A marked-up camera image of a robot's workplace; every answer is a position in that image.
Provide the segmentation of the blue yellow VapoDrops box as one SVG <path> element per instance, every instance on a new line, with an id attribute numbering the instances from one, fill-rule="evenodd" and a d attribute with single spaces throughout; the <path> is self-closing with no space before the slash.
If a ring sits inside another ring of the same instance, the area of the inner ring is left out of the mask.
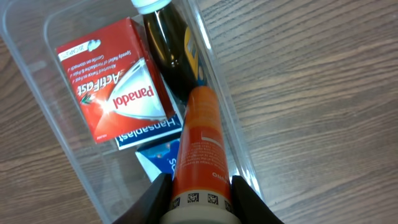
<path id="1" fill-rule="evenodd" d="M 151 182 L 162 173 L 174 177 L 180 139 L 173 139 L 153 147 L 138 149 L 135 152 L 139 163 Z"/>

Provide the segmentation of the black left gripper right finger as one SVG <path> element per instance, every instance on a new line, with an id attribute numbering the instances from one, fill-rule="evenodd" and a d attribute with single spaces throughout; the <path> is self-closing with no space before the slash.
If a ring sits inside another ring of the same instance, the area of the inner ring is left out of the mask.
<path id="1" fill-rule="evenodd" d="M 284 224 L 255 193 L 243 177 L 231 181 L 234 213 L 245 224 Z"/>

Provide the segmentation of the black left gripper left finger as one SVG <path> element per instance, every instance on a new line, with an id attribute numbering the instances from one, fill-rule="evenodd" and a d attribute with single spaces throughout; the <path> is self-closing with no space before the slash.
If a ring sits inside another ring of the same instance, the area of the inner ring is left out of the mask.
<path id="1" fill-rule="evenodd" d="M 172 175 L 161 173 L 145 193 L 113 224 L 158 224 L 168 211 L 172 196 Z"/>

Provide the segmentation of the orange tube white cap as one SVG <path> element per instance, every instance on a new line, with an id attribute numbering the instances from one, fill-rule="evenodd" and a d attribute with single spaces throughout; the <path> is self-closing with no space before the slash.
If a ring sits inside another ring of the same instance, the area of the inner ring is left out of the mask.
<path id="1" fill-rule="evenodd" d="M 218 98 L 207 86 L 190 93 L 170 206 L 160 222 L 240 222 L 233 212 Z"/>

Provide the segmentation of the red white medicine box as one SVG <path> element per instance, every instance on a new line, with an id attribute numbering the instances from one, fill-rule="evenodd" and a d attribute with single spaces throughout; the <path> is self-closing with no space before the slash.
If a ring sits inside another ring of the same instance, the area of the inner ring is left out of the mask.
<path id="1" fill-rule="evenodd" d="M 175 115 L 142 31 L 126 17 L 56 48 L 95 143 Z"/>

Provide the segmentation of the white blue plaster box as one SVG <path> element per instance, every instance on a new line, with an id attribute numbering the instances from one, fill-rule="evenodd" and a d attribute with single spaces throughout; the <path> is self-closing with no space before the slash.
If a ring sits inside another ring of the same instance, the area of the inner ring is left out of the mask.
<path id="1" fill-rule="evenodd" d="M 118 149 L 124 150 L 147 142 L 160 139 L 182 130 L 183 119 L 176 114 L 166 121 L 139 128 L 116 138 Z"/>

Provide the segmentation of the dark bottle white cap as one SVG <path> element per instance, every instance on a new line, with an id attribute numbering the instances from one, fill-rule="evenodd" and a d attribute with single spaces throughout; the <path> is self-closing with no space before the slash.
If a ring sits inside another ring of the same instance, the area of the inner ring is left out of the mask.
<path id="1" fill-rule="evenodd" d="M 186 103 L 190 92 L 206 86 L 200 49 L 171 0 L 132 0 L 142 15 L 150 53 L 172 93 Z"/>

